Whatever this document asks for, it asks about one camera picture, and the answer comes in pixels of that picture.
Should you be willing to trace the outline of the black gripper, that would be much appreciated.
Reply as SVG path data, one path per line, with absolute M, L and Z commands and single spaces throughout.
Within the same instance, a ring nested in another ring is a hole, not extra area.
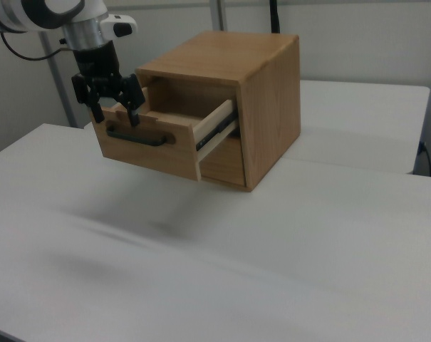
M 122 77 L 115 46 L 112 41 L 102 46 L 73 51 L 79 73 L 71 78 L 76 99 L 90 108 L 96 123 L 104 121 L 100 98 L 112 98 L 127 110 L 130 125 L 140 123 L 137 110 L 145 96 L 135 74 Z

